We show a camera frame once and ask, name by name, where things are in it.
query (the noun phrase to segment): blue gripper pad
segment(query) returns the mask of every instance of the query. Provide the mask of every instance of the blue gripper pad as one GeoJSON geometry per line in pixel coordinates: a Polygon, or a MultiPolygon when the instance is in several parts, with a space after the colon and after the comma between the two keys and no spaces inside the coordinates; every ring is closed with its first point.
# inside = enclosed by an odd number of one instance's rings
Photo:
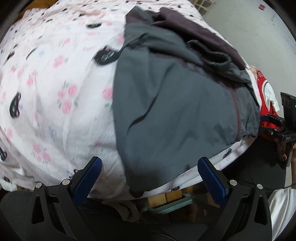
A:
{"type": "Polygon", "coordinates": [[[74,174],[70,185],[70,193],[76,207],[85,202],[102,171],[102,167],[102,160],[94,156],[85,168],[74,174]]]}
{"type": "Polygon", "coordinates": [[[229,193],[227,178],[222,172],[216,170],[206,157],[198,160],[197,170],[215,204],[224,206],[227,202],[226,196],[229,193]]]}

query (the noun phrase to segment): metal bolt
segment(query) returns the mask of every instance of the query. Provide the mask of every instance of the metal bolt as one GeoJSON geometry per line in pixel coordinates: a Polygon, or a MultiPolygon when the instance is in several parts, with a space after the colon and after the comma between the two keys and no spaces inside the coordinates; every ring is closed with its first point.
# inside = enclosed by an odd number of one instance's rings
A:
{"type": "Polygon", "coordinates": [[[233,186],[236,186],[236,185],[237,185],[236,180],[230,180],[229,183],[230,183],[231,185],[233,185],[233,186]]]}
{"type": "Polygon", "coordinates": [[[257,184],[257,187],[258,187],[259,189],[263,189],[263,186],[262,186],[261,184],[257,184]]]}
{"type": "Polygon", "coordinates": [[[41,186],[42,186],[42,183],[36,183],[35,185],[36,188],[41,188],[41,186]]]}
{"type": "Polygon", "coordinates": [[[69,179],[65,179],[65,180],[63,180],[63,182],[62,182],[62,184],[63,185],[68,185],[70,183],[70,180],[69,179]]]}

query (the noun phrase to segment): red sticker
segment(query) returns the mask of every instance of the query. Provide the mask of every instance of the red sticker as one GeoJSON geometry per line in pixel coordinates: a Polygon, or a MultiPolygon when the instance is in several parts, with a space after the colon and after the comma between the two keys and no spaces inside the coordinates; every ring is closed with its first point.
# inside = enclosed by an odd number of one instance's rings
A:
{"type": "Polygon", "coordinates": [[[264,9],[265,9],[265,6],[264,6],[264,5],[262,5],[262,4],[260,4],[258,8],[259,8],[260,10],[264,11],[264,9]]]}

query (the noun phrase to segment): pink rose pattern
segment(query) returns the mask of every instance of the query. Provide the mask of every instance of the pink rose pattern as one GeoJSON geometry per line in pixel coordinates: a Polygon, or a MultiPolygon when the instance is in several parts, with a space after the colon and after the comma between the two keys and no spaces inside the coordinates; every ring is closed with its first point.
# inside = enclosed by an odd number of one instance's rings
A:
{"type": "Polygon", "coordinates": [[[69,96],[73,97],[76,94],[77,86],[76,85],[70,85],[68,88],[68,94],[69,96]]]}
{"type": "Polygon", "coordinates": [[[39,114],[38,114],[38,113],[35,113],[35,114],[34,114],[34,120],[37,121],[38,119],[39,119],[39,114]]]}
{"type": "Polygon", "coordinates": [[[64,44],[70,43],[70,38],[64,40],[64,44]]]}
{"type": "Polygon", "coordinates": [[[112,109],[113,88],[105,88],[102,92],[102,98],[105,100],[105,107],[112,109]]]}
{"type": "Polygon", "coordinates": [[[64,96],[65,96],[65,91],[59,91],[59,92],[57,93],[57,95],[58,95],[58,97],[59,97],[60,99],[62,99],[62,98],[64,98],[64,96]]]}
{"type": "Polygon", "coordinates": [[[62,104],[62,111],[64,114],[67,114],[71,111],[72,108],[72,102],[66,101],[62,104]]]}
{"type": "Polygon", "coordinates": [[[30,75],[29,78],[27,80],[27,86],[31,86],[34,81],[35,81],[35,77],[36,77],[36,71],[33,71],[30,75]]]}
{"type": "Polygon", "coordinates": [[[62,65],[62,63],[64,62],[64,57],[62,55],[59,55],[57,58],[55,58],[53,67],[54,68],[58,68],[60,65],[62,65]]]}
{"type": "Polygon", "coordinates": [[[102,93],[102,97],[105,100],[112,99],[112,97],[113,97],[113,89],[112,88],[106,88],[106,89],[104,89],[103,90],[103,93],[102,93]]]}
{"type": "Polygon", "coordinates": [[[13,132],[12,130],[9,128],[9,129],[4,129],[4,133],[5,133],[5,138],[6,138],[6,141],[8,144],[10,144],[10,139],[13,137],[13,132]]]}
{"type": "Polygon", "coordinates": [[[66,81],[60,91],[58,91],[58,105],[59,109],[62,110],[63,114],[68,114],[72,109],[73,106],[77,107],[78,97],[76,97],[78,92],[77,85],[69,84],[66,81]]]}
{"type": "Polygon", "coordinates": [[[16,70],[17,70],[16,67],[13,65],[13,66],[11,67],[11,72],[12,72],[12,73],[15,73],[16,70]]]}
{"type": "Polygon", "coordinates": [[[46,148],[43,146],[40,146],[39,144],[33,145],[33,150],[31,152],[31,155],[34,156],[36,161],[38,162],[48,163],[51,160],[50,155],[46,152],[46,148]]]}
{"type": "Polygon", "coordinates": [[[123,36],[123,34],[117,34],[116,35],[116,43],[118,45],[120,45],[120,46],[123,45],[123,43],[124,43],[124,36],[123,36]]]}
{"type": "Polygon", "coordinates": [[[0,104],[3,105],[5,99],[6,99],[6,91],[4,91],[1,95],[1,98],[0,98],[0,104]]]}
{"type": "Polygon", "coordinates": [[[38,145],[38,144],[34,144],[33,145],[33,150],[36,152],[36,153],[40,153],[42,151],[41,147],[38,145]]]}
{"type": "Polygon", "coordinates": [[[93,47],[84,47],[83,48],[83,51],[90,51],[90,50],[92,50],[93,49],[93,47]]]}
{"type": "Polygon", "coordinates": [[[21,76],[22,76],[22,74],[24,73],[24,71],[25,71],[25,68],[22,67],[22,68],[18,71],[18,73],[17,73],[17,77],[18,77],[18,78],[21,78],[21,76]]]}
{"type": "Polygon", "coordinates": [[[94,144],[93,144],[94,148],[99,148],[101,146],[102,146],[102,143],[100,141],[95,141],[94,144]]]}

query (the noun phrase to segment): gray cloth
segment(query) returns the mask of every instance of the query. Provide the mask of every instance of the gray cloth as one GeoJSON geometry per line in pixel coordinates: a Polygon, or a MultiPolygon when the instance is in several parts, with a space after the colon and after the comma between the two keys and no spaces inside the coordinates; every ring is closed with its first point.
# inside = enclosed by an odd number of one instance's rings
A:
{"type": "Polygon", "coordinates": [[[155,189],[197,165],[200,157],[211,158],[243,136],[256,136],[259,107],[249,84],[246,71],[224,53],[185,43],[164,28],[127,24],[113,111],[130,188],[155,189]]]}

